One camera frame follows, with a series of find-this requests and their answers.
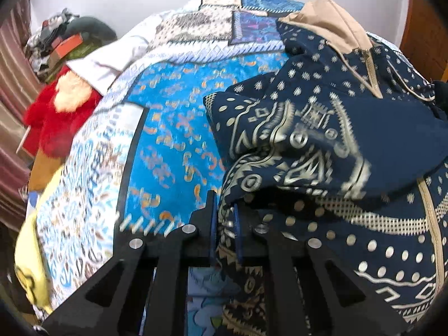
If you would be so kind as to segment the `navy patterned hooded garment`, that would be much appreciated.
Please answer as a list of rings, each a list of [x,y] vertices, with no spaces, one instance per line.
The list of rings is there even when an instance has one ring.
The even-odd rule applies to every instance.
[[[218,260],[240,293],[219,335],[265,335],[263,270],[239,260],[247,213],[320,241],[407,323],[447,284],[447,97],[334,0],[276,25],[287,61],[204,105],[226,172]]]

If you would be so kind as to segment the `pile of clothes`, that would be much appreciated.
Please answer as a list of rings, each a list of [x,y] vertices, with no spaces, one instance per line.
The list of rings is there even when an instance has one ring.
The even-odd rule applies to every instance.
[[[63,40],[67,26],[80,15],[75,15],[65,8],[42,22],[41,30],[34,33],[24,47],[24,53],[33,72],[39,75],[49,68],[49,55]]]

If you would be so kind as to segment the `blue patchwork bedspread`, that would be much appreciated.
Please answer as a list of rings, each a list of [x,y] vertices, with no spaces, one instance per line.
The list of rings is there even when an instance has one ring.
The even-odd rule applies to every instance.
[[[205,4],[133,28],[156,35],[183,24],[194,38],[157,46],[112,84],[30,203],[52,306],[35,306],[38,333],[219,335],[240,288],[215,265],[188,264],[191,213],[218,194],[224,172],[202,98],[286,61],[273,15]],[[267,274],[265,335],[405,333],[405,320],[320,241],[270,228],[266,240],[267,264],[245,266]]]

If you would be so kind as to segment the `red plush toy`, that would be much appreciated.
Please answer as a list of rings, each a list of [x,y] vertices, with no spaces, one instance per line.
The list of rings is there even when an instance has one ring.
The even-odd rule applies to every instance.
[[[65,65],[24,113],[30,131],[24,148],[52,158],[68,156],[76,133],[94,112],[102,96]]]

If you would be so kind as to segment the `white pillow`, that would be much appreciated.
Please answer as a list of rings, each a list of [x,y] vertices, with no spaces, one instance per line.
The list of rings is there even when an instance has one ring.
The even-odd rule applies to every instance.
[[[154,35],[154,29],[129,31],[122,38],[81,59],[70,60],[67,66],[100,95],[106,95],[125,69],[146,53]]]

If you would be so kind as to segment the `orange shoe box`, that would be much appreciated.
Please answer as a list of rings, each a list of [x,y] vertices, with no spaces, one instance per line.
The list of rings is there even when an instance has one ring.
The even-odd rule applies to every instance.
[[[80,33],[68,37],[66,40],[58,44],[48,59],[49,67],[54,67],[68,53],[78,48],[83,43],[83,37]]]

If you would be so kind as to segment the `red striped curtain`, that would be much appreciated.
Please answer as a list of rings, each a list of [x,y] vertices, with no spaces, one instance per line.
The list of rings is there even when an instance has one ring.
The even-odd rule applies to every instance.
[[[30,38],[30,0],[17,0],[1,23],[1,223],[19,231],[26,204],[19,194],[29,178],[30,154],[19,150],[23,116],[42,88],[24,54]]]

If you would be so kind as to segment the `brown wooden door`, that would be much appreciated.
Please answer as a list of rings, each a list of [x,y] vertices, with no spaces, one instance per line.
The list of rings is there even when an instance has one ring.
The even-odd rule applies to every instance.
[[[447,28],[427,0],[409,0],[400,49],[428,80],[447,80]]]

